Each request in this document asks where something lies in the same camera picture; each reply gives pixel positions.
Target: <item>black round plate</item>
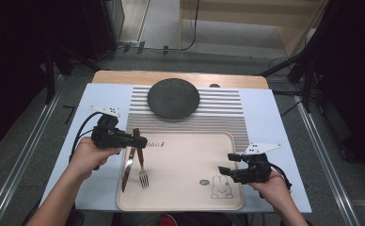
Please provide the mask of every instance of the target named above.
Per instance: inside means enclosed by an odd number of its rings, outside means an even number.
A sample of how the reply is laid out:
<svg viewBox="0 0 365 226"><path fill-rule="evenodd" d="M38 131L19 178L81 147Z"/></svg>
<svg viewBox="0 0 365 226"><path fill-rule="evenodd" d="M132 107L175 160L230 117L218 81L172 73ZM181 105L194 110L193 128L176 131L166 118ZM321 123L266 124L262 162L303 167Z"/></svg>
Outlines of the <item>black round plate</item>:
<svg viewBox="0 0 365 226"><path fill-rule="evenodd" d="M168 78L151 87L147 100L156 115L179 120L198 108L200 97L191 83L179 78Z"/></svg>

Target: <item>white tabletop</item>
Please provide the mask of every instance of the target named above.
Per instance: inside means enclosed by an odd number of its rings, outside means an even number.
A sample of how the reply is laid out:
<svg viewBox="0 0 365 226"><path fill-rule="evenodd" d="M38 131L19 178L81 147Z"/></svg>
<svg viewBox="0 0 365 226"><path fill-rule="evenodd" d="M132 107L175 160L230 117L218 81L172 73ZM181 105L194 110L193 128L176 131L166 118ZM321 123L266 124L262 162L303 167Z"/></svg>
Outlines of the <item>white tabletop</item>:
<svg viewBox="0 0 365 226"><path fill-rule="evenodd" d="M134 85L88 84L77 108L70 131L65 139L54 170L44 191L42 201L54 187L57 179L68 165L76 133L83 121L93 113L90 105L118 107L120 117L118 129L125 130L129 116L130 102ZM282 120L278 113L276 101L270 89L233 89L238 90L244 110L247 135L251 142L281 144L282 148L267 153L268 160L282 168L292 186L292 196L297 208L302 213L310 213L311 208L303 182L301 180L292 148L287 138ZM100 116L91 119L83 132L92 129ZM99 170L93 171L86 179L77 195L76 208L84 210L121 211L117 206L119 180L122 171L122 154L110 157ZM239 168L246 168L239 163ZM268 213L274 212L272 206L259 197L259 193L250 186L243 186L245 196L243 206L232 212Z"/></svg>

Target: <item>human arm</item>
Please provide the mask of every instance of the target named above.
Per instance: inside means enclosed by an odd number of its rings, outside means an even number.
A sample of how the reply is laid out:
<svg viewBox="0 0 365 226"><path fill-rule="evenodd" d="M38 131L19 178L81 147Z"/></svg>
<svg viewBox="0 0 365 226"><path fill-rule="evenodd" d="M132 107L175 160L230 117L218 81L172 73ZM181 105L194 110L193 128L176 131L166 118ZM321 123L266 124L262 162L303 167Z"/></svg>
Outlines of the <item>human arm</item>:
<svg viewBox="0 0 365 226"><path fill-rule="evenodd" d="M48 197L27 225L65 225L80 185L96 166L106 163L120 149L98 149L90 137L83 137L71 162L59 177Z"/></svg>
<svg viewBox="0 0 365 226"><path fill-rule="evenodd" d="M258 190L273 206L285 225L308 225L294 204L291 193L278 172L272 170L266 183L249 183L249 185Z"/></svg>

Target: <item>cartoon rabbit drawing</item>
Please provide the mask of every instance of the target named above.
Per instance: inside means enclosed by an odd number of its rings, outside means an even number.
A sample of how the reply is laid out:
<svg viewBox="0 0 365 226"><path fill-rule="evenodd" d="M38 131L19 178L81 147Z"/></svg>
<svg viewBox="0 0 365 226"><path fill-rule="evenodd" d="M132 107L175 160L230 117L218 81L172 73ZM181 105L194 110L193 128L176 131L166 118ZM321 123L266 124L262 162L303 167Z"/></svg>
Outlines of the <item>cartoon rabbit drawing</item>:
<svg viewBox="0 0 365 226"><path fill-rule="evenodd" d="M231 187L226 176L214 176L212 199L232 199Z"/></svg>

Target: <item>fork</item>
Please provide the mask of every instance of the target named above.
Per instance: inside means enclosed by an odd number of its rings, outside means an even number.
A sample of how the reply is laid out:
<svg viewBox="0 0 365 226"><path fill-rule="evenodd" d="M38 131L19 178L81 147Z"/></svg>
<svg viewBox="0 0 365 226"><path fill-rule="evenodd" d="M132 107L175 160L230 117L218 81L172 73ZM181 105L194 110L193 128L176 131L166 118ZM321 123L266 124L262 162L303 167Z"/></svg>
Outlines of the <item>fork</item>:
<svg viewBox="0 0 365 226"><path fill-rule="evenodd" d="M140 137L139 129L133 129L134 137ZM147 171L144 169L144 155L142 153L141 148L137 148L139 165L141 165L141 171L139 172L139 180L141 181L141 185L143 188L150 186L150 181L148 180Z"/></svg>

